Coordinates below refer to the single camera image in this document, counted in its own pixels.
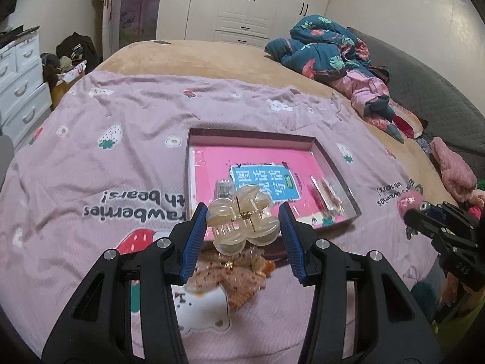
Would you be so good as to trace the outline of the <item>pink book in plastic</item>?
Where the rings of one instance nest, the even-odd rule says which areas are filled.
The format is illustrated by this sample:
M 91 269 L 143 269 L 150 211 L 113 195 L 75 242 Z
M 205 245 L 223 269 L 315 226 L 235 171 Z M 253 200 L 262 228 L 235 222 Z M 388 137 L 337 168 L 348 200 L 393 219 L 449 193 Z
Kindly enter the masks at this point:
M 354 216 L 348 196 L 329 161 L 316 147 L 298 150 L 197 145 L 189 151 L 188 173 L 192 211 L 200 202 L 210 205 L 216 200 L 216 182 L 229 179 L 234 182 L 234 192 L 246 185 L 258 185 L 273 201 L 273 216 L 284 202 L 290 203 L 298 221 L 315 228 L 343 223 Z M 325 210 L 311 176 L 324 177 L 332 185 L 343 202 L 343 214 Z

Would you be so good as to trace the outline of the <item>teal floral quilt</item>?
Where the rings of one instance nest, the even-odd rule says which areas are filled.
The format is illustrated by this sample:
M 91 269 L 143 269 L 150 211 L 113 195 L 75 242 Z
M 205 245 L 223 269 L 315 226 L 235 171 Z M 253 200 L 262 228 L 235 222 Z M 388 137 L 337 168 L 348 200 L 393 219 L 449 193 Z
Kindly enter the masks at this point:
M 359 117 L 395 140 L 413 137 L 412 126 L 392 109 L 388 72 L 372 67 L 367 44 L 337 22 L 305 16 L 288 38 L 273 39 L 265 52 L 284 67 L 337 90 Z

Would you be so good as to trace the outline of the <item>black bag on floor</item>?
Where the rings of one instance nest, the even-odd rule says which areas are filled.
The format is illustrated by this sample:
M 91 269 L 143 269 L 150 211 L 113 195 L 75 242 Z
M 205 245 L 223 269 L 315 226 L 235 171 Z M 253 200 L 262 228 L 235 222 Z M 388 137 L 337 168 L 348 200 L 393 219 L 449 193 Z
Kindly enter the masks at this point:
M 99 64 L 99 55 L 92 39 L 76 32 L 56 47 L 56 55 L 58 58 L 63 56 L 70 58 L 74 66 L 85 61 L 86 74 L 91 73 Z

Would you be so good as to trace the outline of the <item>tan bed sheet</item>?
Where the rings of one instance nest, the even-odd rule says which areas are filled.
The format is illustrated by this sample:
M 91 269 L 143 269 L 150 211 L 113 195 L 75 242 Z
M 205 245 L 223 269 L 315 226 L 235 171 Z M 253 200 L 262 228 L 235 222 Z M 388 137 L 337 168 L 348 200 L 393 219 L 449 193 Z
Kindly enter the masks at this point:
M 291 87 L 329 99 L 333 89 L 295 73 L 273 61 L 263 49 L 241 44 L 200 40 L 142 41 L 120 49 L 96 67 L 122 75 L 154 74 L 225 78 L 273 88 Z M 401 144 L 382 130 L 364 123 L 367 130 L 401 163 L 406 173 L 423 186 L 427 201 L 455 200 L 444 188 L 432 162 L 415 140 Z

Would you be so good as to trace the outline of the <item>dotted mesh bow clip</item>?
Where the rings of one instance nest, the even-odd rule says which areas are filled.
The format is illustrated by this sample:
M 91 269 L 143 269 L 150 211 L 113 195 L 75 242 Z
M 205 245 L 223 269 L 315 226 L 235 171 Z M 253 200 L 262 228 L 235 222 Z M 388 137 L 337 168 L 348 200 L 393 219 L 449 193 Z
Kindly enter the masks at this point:
M 266 288 L 268 277 L 252 271 L 252 260 L 263 256 L 257 247 L 243 249 L 236 255 L 223 255 L 216 249 L 201 251 L 192 277 L 185 284 L 188 292 L 202 294 L 222 288 L 229 307 L 237 311 L 257 292 Z

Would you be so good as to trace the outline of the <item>small blue hair comb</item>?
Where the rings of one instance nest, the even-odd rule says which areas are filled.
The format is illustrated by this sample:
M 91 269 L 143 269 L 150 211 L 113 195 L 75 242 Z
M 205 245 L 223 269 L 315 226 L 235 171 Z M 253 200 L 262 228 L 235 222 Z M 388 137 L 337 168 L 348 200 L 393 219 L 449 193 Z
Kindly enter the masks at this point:
M 234 182 L 229 179 L 220 179 L 216 182 L 215 199 L 230 198 L 234 194 Z

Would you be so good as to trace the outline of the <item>white door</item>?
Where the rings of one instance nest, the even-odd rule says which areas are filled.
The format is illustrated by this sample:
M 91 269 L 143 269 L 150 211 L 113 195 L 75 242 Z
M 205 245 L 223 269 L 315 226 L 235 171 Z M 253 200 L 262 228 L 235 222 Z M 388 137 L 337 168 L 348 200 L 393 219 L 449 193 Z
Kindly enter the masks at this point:
M 102 52 L 107 60 L 119 50 L 119 30 L 122 0 L 104 0 L 102 22 Z

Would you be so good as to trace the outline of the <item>beige claw hair clip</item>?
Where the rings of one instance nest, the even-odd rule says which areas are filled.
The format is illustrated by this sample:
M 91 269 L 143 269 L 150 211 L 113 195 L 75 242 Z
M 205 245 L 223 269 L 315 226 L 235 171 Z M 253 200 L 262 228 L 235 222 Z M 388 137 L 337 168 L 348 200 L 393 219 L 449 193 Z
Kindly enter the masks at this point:
M 247 243 L 268 246 L 279 235 L 279 219 L 271 214 L 273 201 L 258 185 L 246 185 L 230 198 L 210 203 L 206 215 L 216 250 L 226 256 L 238 255 Z

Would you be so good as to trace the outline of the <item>clear bag earring card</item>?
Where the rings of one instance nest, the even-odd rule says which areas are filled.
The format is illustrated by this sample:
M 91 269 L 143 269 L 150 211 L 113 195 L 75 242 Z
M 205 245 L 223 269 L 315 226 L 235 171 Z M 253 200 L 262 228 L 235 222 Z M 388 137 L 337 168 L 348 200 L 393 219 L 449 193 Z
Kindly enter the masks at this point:
M 341 199 L 336 195 L 332 185 L 324 178 L 317 179 L 311 176 L 312 183 L 316 188 L 318 195 L 327 212 L 334 214 L 343 214 L 344 206 Z

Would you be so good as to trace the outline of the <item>white wardrobe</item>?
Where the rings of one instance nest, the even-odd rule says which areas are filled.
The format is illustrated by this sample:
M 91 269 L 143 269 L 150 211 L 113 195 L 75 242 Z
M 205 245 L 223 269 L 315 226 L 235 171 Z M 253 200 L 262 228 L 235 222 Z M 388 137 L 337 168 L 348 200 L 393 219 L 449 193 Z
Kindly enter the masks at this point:
M 301 19 L 325 14 L 329 0 L 159 0 L 157 39 L 192 39 L 262 48 Z

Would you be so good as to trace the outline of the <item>pink fuzzy garment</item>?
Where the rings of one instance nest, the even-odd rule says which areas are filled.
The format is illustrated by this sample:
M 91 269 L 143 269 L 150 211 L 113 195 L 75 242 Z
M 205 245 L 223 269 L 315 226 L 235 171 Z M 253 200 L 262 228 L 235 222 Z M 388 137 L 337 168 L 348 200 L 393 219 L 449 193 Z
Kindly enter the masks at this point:
M 434 137 L 430 146 L 432 155 L 439 164 L 443 186 L 456 202 L 468 201 L 477 186 L 477 178 L 470 166 L 441 137 Z

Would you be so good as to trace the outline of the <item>white drawer cabinet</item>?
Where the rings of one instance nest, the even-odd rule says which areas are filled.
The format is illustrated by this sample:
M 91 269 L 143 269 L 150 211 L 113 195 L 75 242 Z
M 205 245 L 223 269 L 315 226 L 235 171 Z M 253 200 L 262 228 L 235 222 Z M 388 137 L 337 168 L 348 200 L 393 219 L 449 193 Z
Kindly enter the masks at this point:
M 43 79 L 38 27 L 12 33 L 1 44 L 1 134 L 18 147 L 50 114 L 52 101 Z

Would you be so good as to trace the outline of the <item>pink strawberry hair clip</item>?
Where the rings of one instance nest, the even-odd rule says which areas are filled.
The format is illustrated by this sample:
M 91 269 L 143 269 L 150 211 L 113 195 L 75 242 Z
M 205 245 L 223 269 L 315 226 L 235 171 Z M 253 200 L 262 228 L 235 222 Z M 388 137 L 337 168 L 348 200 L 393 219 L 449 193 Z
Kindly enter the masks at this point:
M 424 201 L 425 199 L 419 191 L 407 191 L 403 193 L 396 202 L 400 217 L 404 218 L 404 215 L 409 210 L 419 211 Z

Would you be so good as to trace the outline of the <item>pink strawberry blanket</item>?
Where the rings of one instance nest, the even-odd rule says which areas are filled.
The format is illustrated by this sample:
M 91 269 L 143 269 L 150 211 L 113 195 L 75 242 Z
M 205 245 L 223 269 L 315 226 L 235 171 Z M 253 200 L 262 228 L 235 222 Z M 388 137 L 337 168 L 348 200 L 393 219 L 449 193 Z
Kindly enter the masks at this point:
M 399 194 L 409 176 L 341 97 L 195 76 L 94 72 L 79 81 L 15 155 L 1 191 L 1 305 L 40 354 L 103 251 L 146 245 L 186 217 L 188 134 L 207 127 L 317 139 L 361 210 L 331 233 L 345 251 L 378 250 L 408 287 L 438 279 L 424 236 L 407 239 Z

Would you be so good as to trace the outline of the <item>peach heart spiral clip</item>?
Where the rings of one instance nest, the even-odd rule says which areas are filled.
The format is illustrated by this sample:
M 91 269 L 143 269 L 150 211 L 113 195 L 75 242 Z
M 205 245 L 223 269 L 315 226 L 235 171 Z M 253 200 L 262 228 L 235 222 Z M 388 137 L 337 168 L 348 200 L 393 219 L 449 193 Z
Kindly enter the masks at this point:
M 265 275 L 269 277 L 275 270 L 276 265 L 274 261 L 267 260 L 263 256 L 258 256 L 252 260 L 251 269 L 254 273 Z

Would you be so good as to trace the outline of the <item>grey padded headboard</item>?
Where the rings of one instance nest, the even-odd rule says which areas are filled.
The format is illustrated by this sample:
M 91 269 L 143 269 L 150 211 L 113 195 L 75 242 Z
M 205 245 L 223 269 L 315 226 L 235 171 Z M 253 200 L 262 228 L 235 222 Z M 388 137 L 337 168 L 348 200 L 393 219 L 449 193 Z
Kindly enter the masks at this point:
M 404 51 L 352 27 L 371 63 L 386 66 L 393 101 L 426 122 L 423 137 L 440 137 L 478 179 L 484 178 L 484 115 L 447 79 Z

